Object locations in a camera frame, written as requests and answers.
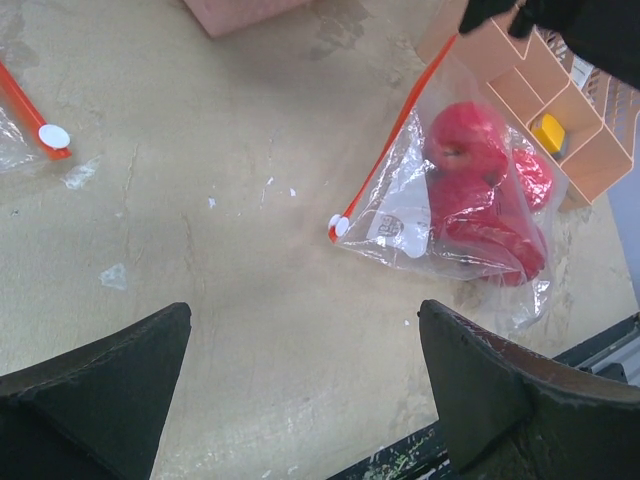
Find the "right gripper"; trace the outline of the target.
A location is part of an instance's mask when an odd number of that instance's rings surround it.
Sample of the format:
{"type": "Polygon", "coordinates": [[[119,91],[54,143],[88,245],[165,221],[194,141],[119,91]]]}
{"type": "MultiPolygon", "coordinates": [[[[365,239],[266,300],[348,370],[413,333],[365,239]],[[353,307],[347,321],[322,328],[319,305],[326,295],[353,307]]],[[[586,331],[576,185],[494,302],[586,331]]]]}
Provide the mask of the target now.
{"type": "Polygon", "coordinates": [[[525,39],[535,28],[555,32],[581,59],[639,87],[638,0],[470,0],[458,32],[469,34],[511,10],[511,37],[525,39]]]}

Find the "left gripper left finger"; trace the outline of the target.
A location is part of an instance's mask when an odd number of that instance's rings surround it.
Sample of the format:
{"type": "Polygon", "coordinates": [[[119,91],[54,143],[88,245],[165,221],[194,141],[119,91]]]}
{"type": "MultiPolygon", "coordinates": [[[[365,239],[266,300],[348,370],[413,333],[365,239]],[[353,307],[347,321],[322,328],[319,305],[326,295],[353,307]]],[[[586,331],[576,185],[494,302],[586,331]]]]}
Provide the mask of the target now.
{"type": "Polygon", "coordinates": [[[174,303],[1,378],[4,479],[150,477],[191,332],[174,303]]]}

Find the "clear zip bag red apples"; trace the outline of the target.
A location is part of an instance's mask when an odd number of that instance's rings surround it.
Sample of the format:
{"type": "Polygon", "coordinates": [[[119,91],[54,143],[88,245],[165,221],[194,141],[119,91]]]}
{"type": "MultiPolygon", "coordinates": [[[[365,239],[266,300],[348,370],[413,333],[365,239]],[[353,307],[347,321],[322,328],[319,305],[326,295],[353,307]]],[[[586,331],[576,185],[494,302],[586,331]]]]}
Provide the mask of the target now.
{"type": "Polygon", "coordinates": [[[448,39],[412,88],[331,241],[460,281],[502,331],[546,316],[566,177],[481,93],[448,39]]]}

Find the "pink plastic basket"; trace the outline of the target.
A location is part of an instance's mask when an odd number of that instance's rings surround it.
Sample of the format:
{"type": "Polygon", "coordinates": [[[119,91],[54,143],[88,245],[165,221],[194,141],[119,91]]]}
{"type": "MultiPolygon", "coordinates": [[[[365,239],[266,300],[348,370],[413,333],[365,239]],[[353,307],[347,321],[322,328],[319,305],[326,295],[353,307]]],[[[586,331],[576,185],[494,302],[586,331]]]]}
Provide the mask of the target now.
{"type": "Polygon", "coordinates": [[[305,0],[184,0],[212,38],[221,37],[308,4],[305,0]]]}

